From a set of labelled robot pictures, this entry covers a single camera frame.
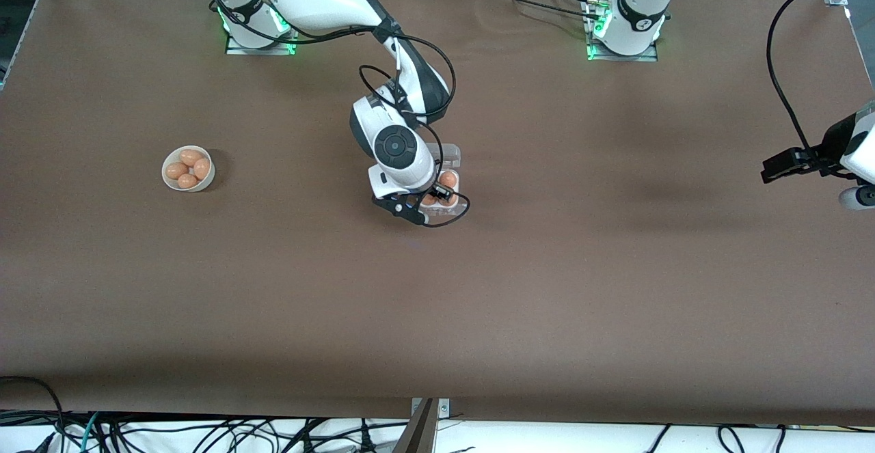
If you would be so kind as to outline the clear plastic egg box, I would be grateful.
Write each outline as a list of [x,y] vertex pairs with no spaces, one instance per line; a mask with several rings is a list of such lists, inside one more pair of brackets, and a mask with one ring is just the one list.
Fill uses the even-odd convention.
[[[455,192],[459,191],[461,176],[459,173],[459,168],[461,167],[461,150],[454,144],[447,144],[443,147],[443,160],[440,166],[440,175],[443,171],[453,170],[457,172],[459,176],[459,182],[457,183],[457,188]],[[457,202],[456,207],[450,209],[444,209],[440,205],[435,204],[433,209],[422,209],[419,210],[422,214],[424,214],[427,225],[437,225],[438,223],[444,223],[453,219],[453,217],[457,217],[462,215],[465,209],[468,207],[468,201],[460,197],[457,194],[457,198],[459,201]]]

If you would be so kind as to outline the white round bowl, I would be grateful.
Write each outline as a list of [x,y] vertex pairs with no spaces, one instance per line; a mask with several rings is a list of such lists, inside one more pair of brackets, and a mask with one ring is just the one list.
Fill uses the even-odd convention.
[[[174,161],[179,161],[179,152],[185,148],[198,149],[211,162],[211,170],[209,172],[209,175],[203,181],[199,181],[199,184],[192,189],[179,189],[178,185],[177,185],[177,181],[173,181],[165,176],[166,166],[170,163],[174,163]],[[210,154],[208,153],[208,151],[205,148],[201,148],[201,147],[197,147],[197,146],[185,146],[185,147],[181,147],[181,148],[176,149],[175,151],[173,151],[171,154],[169,154],[165,158],[165,160],[163,161],[162,168],[161,168],[161,177],[162,177],[162,180],[165,183],[165,185],[168,188],[172,189],[173,191],[184,192],[184,193],[196,193],[196,192],[203,191],[211,184],[213,179],[215,179],[215,172],[216,172],[215,163],[213,162],[212,157],[210,156]],[[189,173],[191,175],[193,175],[193,170],[189,169]]]

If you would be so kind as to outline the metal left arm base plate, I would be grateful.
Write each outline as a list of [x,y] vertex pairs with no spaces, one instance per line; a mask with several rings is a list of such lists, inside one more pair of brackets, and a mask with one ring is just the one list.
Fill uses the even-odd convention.
[[604,61],[658,60],[656,41],[666,14],[650,17],[624,12],[618,0],[585,0],[580,4],[587,37],[587,59]]

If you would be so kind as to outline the metal table edge bracket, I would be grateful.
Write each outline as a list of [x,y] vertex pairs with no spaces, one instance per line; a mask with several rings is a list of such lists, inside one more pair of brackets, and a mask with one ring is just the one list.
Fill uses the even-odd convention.
[[412,418],[407,422],[392,453],[434,453],[438,422],[449,418],[449,399],[413,399]]

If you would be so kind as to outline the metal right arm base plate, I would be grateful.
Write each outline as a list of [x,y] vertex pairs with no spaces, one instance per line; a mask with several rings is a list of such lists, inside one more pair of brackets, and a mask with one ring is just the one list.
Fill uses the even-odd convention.
[[282,55],[283,57],[296,55],[297,31],[291,29],[288,23],[270,7],[264,5],[254,13],[250,18],[250,26],[265,35],[291,43],[276,42],[254,35],[250,30],[231,23],[225,15],[222,15],[222,19],[228,36],[226,45],[228,55]]

